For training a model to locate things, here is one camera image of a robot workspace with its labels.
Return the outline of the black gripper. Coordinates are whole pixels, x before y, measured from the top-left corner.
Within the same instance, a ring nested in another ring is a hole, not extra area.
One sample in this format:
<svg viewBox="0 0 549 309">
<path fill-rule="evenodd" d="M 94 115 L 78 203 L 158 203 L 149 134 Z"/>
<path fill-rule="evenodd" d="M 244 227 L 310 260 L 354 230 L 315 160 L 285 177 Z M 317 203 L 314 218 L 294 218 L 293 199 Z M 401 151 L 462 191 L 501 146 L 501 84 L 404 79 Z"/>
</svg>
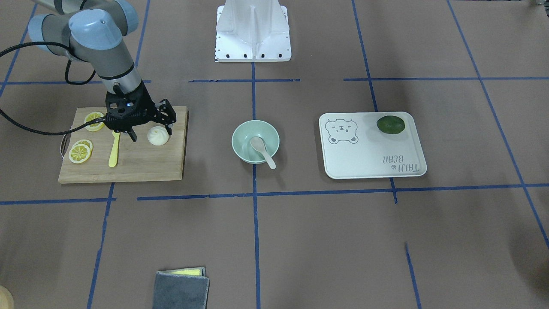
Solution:
<svg viewBox="0 0 549 309">
<path fill-rule="evenodd" d="M 177 114 L 168 99 L 155 104 L 145 86 L 140 82 L 137 88 L 123 93 L 121 86 L 114 86 L 115 93 L 106 94 L 106 115 L 104 124 L 108 129 L 126 133 L 133 142 L 137 141 L 134 127 L 151 121 L 163 125 L 169 136 L 177 122 Z"/>
</svg>

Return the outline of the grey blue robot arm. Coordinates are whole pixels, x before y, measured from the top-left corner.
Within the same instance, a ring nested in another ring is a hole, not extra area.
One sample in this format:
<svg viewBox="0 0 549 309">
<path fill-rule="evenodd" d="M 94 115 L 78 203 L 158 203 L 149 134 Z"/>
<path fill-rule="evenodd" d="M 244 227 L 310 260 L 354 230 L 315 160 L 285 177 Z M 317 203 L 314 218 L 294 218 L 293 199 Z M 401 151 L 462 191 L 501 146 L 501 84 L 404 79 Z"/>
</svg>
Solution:
<svg viewBox="0 0 549 309">
<path fill-rule="evenodd" d="M 123 37 L 135 31 L 139 15 L 126 0 L 48 0 L 56 14 L 36 15 L 27 27 L 33 42 L 70 60 L 92 65 L 106 87 L 105 125 L 126 133 L 132 141 L 134 126 L 150 121 L 168 134 L 177 121 L 168 100 L 155 103 L 145 86 Z"/>
</svg>

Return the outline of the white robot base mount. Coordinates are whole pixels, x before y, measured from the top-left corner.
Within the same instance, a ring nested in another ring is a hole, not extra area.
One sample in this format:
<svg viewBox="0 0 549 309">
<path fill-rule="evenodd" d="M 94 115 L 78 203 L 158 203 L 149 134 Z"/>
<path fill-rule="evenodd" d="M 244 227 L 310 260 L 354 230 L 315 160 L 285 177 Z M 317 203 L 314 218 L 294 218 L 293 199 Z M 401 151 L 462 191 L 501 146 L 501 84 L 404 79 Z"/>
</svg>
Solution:
<svg viewBox="0 0 549 309">
<path fill-rule="evenodd" d="M 291 58 L 288 10 L 278 0 L 226 0 L 217 8 L 215 61 L 275 62 Z"/>
</svg>

